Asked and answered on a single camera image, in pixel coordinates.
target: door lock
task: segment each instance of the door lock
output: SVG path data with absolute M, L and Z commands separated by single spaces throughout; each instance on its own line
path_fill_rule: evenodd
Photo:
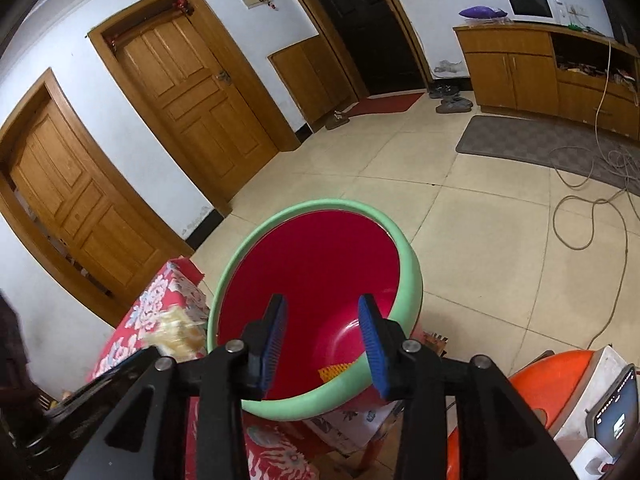
M 216 76 L 218 81 L 224 81 L 226 84 L 231 84 L 231 76 L 226 72 L 226 70 L 221 70 L 220 73 Z

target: floral tablecloth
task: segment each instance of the floral tablecloth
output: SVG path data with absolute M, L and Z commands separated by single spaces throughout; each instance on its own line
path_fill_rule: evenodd
M 180 306 L 196 322 L 206 323 L 209 309 L 205 295 L 196 286 L 203 274 L 186 258 L 169 260 L 140 295 L 105 345 L 98 363 L 88 377 L 92 380 L 110 370 L 133 352 L 144 348 L 145 333 L 153 332 L 161 312 Z M 206 354 L 201 348 L 198 356 Z M 198 401 L 189 406 L 185 453 L 185 480 L 196 479 L 195 450 Z M 304 456 L 275 423 L 245 413 L 243 415 L 249 473 L 256 480 L 312 480 L 314 474 Z

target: yellow sponge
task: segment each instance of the yellow sponge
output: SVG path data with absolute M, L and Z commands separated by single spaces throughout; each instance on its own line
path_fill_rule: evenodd
M 318 373 L 320 374 L 320 378 L 322 379 L 322 382 L 328 383 L 331 379 L 340 375 L 352 364 L 353 363 L 327 366 L 325 368 L 321 368 L 320 370 L 318 370 Z

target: white cable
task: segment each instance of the white cable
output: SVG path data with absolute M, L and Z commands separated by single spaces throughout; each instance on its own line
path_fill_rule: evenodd
M 617 191 L 616 193 L 614 193 L 610 198 L 599 198 L 597 200 L 587 200 L 583 197 L 577 196 L 577 195 L 567 195 L 565 196 L 562 200 L 560 200 L 560 202 L 558 202 L 558 204 L 556 205 L 556 209 L 554 210 L 554 214 L 552 217 L 552 226 L 554 229 L 554 233 L 556 234 L 556 237 L 558 237 L 558 239 L 564 244 L 566 245 L 568 248 L 574 250 L 574 251 L 581 251 L 586 249 L 587 247 L 589 247 L 591 245 L 591 243 L 593 242 L 593 238 L 595 235 L 595 220 L 594 220 L 594 213 L 595 213 L 595 207 L 597 205 L 602 205 L 602 204 L 609 204 L 610 206 L 612 206 L 613 209 L 615 209 L 616 213 L 618 214 L 618 216 L 620 216 L 620 219 L 622 220 L 622 227 L 624 229 L 624 233 L 625 233 L 625 258 L 624 258 L 624 265 L 622 267 L 622 274 L 620 275 L 620 284 L 618 285 L 618 291 L 616 292 L 616 298 L 613 302 L 613 307 L 611 309 L 611 312 L 609 314 L 609 319 L 607 319 L 607 322 L 603 325 L 602 329 L 595 335 L 593 336 L 593 338 L 591 338 L 589 344 L 587 345 L 587 348 L 589 349 L 591 347 L 591 345 L 593 345 L 593 343 L 596 341 L 597 338 L 599 338 L 599 336 L 601 336 L 604 331 L 609 327 L 609 325 L 611 324 L 611 322 L 613 321 L 613 317 L 616 313 L 616 309 L 618 307 L 618 300 L 620 299 L 620 293 L 622 291 L 622 285 L 624 283 L 624 279 L 625 279 L 625 275 L 626 275 L 626 266 L 628 264 L 628 250 L 629 250 L 629 236 L 628 236 L 628 232 L 626 230 L 626 222 L 625 222 L 625 218 L 622 215 L 622 213 L 620 212 L 620 209 L 618 209 L 613 203 L 612 201 L 617 198 L 621 193 L 626 192 L 626 195 L 629 199 L 629 203 L 631 204 L 632 210 L 634 212 L 634 214 L 636 215 L 636 218 L 638 218 L 638 221 L 640 221 L 640 216 L 638 215 L 638 212 L 636 211 L 636 207 L 633 203 L 633 201 L 631 200 L 631 195 L 629 194 L 629 183 L 631 181 L 635 181 L 635 182 L 640 182 L 640 165 L 638 164 L 638 162 L 633 158 L 633 156 L 628 152 L 628 150 L 626 150 L 626 148 L 624 148 L 624 151 L 626 153 L 621 152 L 620 150 L 611 150 L 609 153 L 607 153 L 607 156 L 604 155 L 603 151 L 602 151 L 602 147 L 600 146 L 600 140 L 598 138 L 598 117 L 600 115 L 600 109 L 602 108 L 602 104 L 604 102 L 604 98 L 607 95 L 607 88 L 609 86 L 609 72 L 611 69 L 611 50 L 612 50 L 612 46 L 611 46 L 611 41 L 609 40 L 609 59 L 607 61 L 607 78 L 604 84 L 604 92 L 602 93 L 602 98 L 600 99 L 600 104 L 598 105 L 598 108 L 596 110 L 596 118 L 595 118 L 595 123 L 594 123 L 594 131 L 595 131 L 595 136 L 596 136 L 596 143 L 598 145 L 598 150 L 600 152 L 600 156 L 602 158 L 602 161 L 607 165 L 607 171 L 609 171 L 610 173 L 614 174 L 615 176 L 619 176 L 625 179 L 625 187 L 623 189 L 620 189 L 619 191 Z M 560 148 L 555 148 L 553 150 L 551 150 L 550 154 L 553 153 L 555 150 L 561 150 L 563 148 L 575 148 L 575 149 L 582 149 L 582 150 L 588 150 L 588 148 L 585 148 L 583 146 L 562 146 Z M 594 156 L 591 160 L 591 171 L 589 172 L 589 175 L 580 183 L 577 184 L 575 186 L 572 186 L 571 184 L 569 184 L 564 178 L 562 178 L 562 175 L 560 175 L 560 172 L 558 171 L 558 168 L 556 168 L 556 165 L 553 164 L 554 169 L 556 170 L 556 173 L 558 174 L 558 177 L 560 178 L 560 180 L 562 180 L 562 182 L 569 188 L 571 189 L 578 189 L 580 187 L 582 187 L 584 184 L 586 184 L 590 179 L 591 179 L 591 175 L 593 174 L 593 170 L 594 170 L 594 165 L 596 162 L 596 157 Z M 561 235 L 559 235 L 558 230 L 556 229 L 556 213 L 558 212 L 560 206 L 564 203 L 567 202 L 568 200 L 579 200 L 580 202 L 587 202 L 591 204 L 591 237 L 589 239 L 589 241 L 587 243 L 585 243 L 582 246 L 572 246 L 571 244 L 569 244 L 567 241 L 564 240 L 564 238 L 561 237 Z

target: gray floor mat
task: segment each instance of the gray floor mat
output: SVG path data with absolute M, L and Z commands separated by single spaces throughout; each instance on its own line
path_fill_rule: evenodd
M 627 150 L 640 163 L 640 146 L 625 137 L 598 132 L 600 146 L 607 155 L 611 150 Z M 579 146 L 550 153 L 562 146 Z M 510 117 L 475 116 L 456 146 L 458 153 L 495 156 L 539 166 L 553 167 L 587 176 L 595 158 L 591 176 L 606 184 L 624 187 L 624 178 L 611 174 L 599 156 L 593 128 L 554 124 Z M 640 185 L 632 182 L 629 191 L 640 196 Z

